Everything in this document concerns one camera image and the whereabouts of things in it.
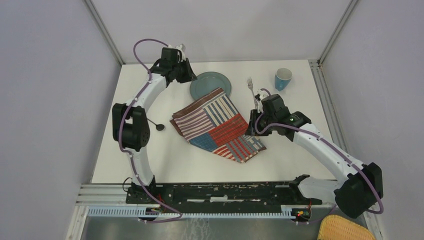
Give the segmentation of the blue ceramic mug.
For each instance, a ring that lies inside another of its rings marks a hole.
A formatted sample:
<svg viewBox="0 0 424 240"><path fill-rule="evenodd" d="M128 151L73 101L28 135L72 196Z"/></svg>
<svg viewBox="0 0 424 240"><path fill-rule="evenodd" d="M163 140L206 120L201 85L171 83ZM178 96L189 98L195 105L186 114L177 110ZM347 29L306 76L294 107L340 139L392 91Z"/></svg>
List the blue ceramic mug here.
<svg viewBox="0 0 424 240"><path fill-rule="evenodd" d="M278 91L284 90L291 82L293 73L288 68L279 68L274 77L274 87Z"/></svg>

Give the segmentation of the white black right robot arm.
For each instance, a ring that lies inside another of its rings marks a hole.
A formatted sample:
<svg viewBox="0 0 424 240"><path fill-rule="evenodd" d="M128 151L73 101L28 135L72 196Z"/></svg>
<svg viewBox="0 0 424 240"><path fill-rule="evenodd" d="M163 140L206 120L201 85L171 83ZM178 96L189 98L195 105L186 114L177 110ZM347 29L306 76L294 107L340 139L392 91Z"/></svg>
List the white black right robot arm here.
<svg viewBox="0 0 424 240"><path fill-rule="evenodd" d="M289 189L289 199L302 204L308 198L335 204L345 215L357 218L365 212L384 212L383 172L380 166L366 164L328 140L300 111L290 112L278 94L254 95L246 135L255 137L277 133L305 149L334 176L334 180L302 176Z"/></svg>

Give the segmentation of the striped patchwork placemat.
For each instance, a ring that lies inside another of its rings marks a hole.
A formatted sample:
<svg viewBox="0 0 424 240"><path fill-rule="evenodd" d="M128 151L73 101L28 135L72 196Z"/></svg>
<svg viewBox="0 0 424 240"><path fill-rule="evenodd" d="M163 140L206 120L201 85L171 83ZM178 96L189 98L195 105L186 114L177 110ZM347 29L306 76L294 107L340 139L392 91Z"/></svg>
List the striped patchwork placemat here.
<svg viewBox="0 0 424 240"><path fill-rule="evenodd" d="M245 135L247 121L220 87L172 114L170 123L189 144L238 163L246 163L266 146Z"/></svg>

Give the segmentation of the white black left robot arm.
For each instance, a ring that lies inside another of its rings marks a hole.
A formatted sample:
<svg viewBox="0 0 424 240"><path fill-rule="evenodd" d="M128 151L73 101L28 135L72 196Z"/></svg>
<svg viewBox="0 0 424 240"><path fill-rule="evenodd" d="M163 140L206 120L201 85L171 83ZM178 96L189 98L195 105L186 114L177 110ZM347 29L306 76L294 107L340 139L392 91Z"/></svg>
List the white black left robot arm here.
<svg viewBox="0 0 424 240"><path fill-rule="evenodd" d="M163 47L161 57L148 69L146 79L137 92L125 103L116 103L112 107L113 139L127 154L132 180L140 187L138 197L147 204L154 202L158 195L157 189L150 185L154 174L146 148L151 136L147 112L172 81L189 83L197 80L185 56L185 49L184 44Z"/></svg>

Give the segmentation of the black spoon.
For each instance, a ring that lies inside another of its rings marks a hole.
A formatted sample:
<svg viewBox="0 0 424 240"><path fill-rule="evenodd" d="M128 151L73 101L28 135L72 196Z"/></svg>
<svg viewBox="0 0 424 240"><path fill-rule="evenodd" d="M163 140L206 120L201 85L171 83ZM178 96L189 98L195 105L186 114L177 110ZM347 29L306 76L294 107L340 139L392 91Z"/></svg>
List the black spoon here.
<svg viewBox="0 0 424 240"><path fill-rule="evenodd" d="M155 129L156 129L157 131L164 131L164 130L165 130L165 128L166 128L164 124L161 124L161 123L155 123L155 122L153 122L152 120L150 120L149 118L148 118L147 120L155 126Z"/></svg>

